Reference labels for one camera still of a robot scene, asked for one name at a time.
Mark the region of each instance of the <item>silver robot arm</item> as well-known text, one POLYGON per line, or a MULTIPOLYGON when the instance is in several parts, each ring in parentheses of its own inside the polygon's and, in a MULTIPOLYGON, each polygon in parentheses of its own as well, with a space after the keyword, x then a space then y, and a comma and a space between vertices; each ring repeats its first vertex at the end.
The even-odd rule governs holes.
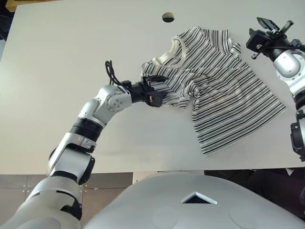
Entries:
POLYGON ((116 113, 132 103, 161 106, 165 94, 155 92, 150 83, 164 80, 159 76, 143 77, 134 85, 117 81, 117 86, 102 87, 96 97, 85 104, 76 123, 51 154, 48 177, 34 188, 0 229, 80 228, 80 185, 90 178, 95 162, 91 153, 102 129, 116 113))
POLYGON ((296 107, 296 122, 292 123, 291 142, 293 150, 305 161, 305 46, 298 40, 288 41, 286 32, 294 24, 288 21, 280 29, 273 21, 257 18, 259 24, 269 31, 250 29, 246 46, 255 52, 256 59, 262 53, 277 70, 277 76, 284 81, 291 92, 296 107))

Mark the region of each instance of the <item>vent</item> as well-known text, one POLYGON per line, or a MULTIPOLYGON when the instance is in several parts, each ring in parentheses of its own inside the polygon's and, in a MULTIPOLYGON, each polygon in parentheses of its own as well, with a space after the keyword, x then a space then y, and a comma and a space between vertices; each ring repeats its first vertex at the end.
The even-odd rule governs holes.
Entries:
POLYGON ((199 193, 192 192, 181 200, 183 204, 217 204, 217 201, 199 193))

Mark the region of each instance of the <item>t-shirt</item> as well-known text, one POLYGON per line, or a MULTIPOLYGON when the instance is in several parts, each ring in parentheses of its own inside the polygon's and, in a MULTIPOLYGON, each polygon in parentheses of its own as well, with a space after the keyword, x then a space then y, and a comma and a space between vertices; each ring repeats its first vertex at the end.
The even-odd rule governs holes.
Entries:
POLYGON ((168 94, 163 104, 185 108, 204 155, 253 133, 285 106, 241 59, 240 45, 228 30, 192 28, 173 38, 172 49, 142 65, 142 76, 162 75, 153 83, 168 94))

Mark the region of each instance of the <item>cable hole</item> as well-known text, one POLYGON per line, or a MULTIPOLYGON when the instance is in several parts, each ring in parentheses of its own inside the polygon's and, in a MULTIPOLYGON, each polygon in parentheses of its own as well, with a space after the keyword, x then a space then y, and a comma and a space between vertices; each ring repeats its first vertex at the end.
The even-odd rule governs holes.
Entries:
POLYGON ((174 17, 174 15, 172 13, 167 12, 167 13, 164 13, 162 15, 162 20, 164 22, 170 23, 170 22, 173 22, 175 20, 175 17, 174 17))

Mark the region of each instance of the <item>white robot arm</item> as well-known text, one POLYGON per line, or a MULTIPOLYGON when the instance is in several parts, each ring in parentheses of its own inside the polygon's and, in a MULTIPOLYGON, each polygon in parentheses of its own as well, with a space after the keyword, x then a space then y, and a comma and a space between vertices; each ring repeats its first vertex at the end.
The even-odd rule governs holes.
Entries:
MULTIPOLYGON (((114 76, 112 63, 106 62, 107 73, 114 76)), ((159 107, 165 93, 155 92, 151 81, 164 81, 165 77, 143 77, 131 82, 102 87, 95 98, 88 101, 78 115, 76 123, 65 134, 52 152, 48 163, 48 177, 31 192, 15 215, 1 229, 76 229, 80 228, 80 185, 91 175, 94 166, 96 141, 103 128, 119 111, 132 103, 146 102, 159 107)))

